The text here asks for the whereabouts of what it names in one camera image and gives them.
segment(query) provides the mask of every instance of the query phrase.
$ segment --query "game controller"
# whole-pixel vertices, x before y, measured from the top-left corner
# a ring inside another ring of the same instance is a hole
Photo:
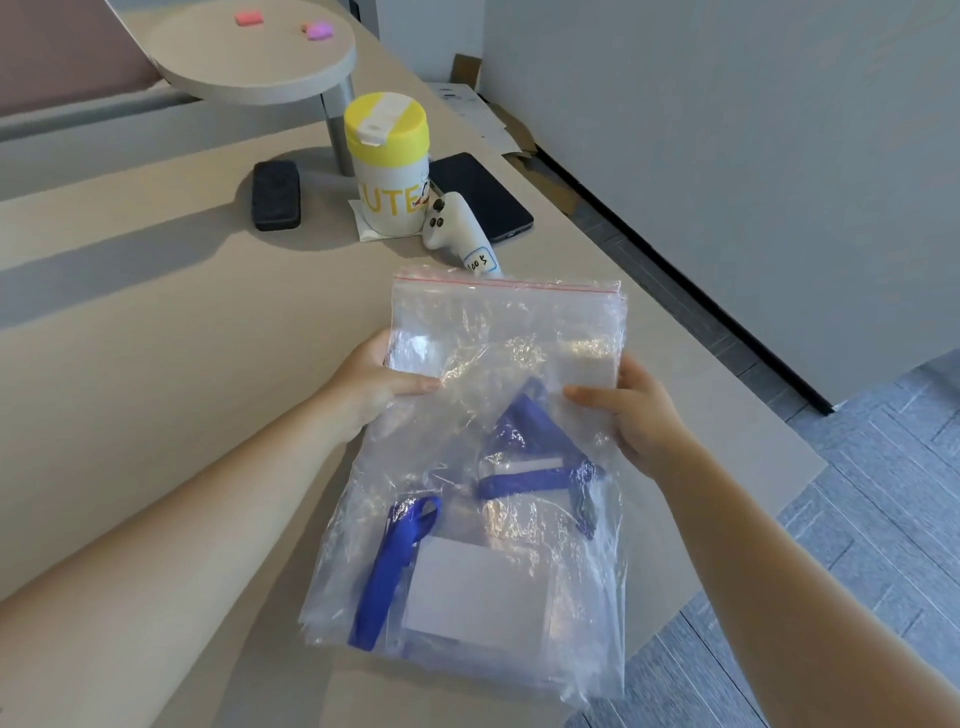
[[[449,248],[475,276],[503,278],[493,246],[459,192],[447,192],[427,209],[423,245],[430,251]]]

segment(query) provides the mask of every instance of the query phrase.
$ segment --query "pink chalk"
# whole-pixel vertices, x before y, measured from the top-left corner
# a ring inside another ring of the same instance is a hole
[[[329,23],[310,23],[306,27],[306,36],[310,40],[326,40],[333,37],[333,26]]]
[[[242,11],[233,17],[237,25],[246,28],[248,25],[259,25],[263,22],[263,13],[260,11]]]

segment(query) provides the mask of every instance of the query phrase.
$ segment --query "black rectangular object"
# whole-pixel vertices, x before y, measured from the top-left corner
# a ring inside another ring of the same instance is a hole
[[[492,243],[502,242],[534,226],[534,216],[527,208],[469,152],[431,161],[430,181],[441,194],[462,194]]]
[[[288,159],[253,166],[253,224],[259,231],[283,231],[300,225],[300,172]]]

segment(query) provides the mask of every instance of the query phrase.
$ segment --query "hand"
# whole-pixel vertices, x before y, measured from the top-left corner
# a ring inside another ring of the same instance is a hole
[[[387,408],[395,397],[422,395],[440,389],[432,376],[397,372],[383,365],[390,346],[390,330],[383,328],[354,349],[317,393],[341,404],[343,439],[352,440]]]
[[[641,473],[658,480],[696,440],[663,385],[627,353],[620,358],[616,386],[566,386],[564,396],[584,407],[612,412],[623,454]]]

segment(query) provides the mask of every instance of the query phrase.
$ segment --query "plastic bag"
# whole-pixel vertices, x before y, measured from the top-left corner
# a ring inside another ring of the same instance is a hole
[[[623,691],[619,282],[395,276],[387,363],[438,376],[367,429],[300,614],[308,643],[558,694]]]

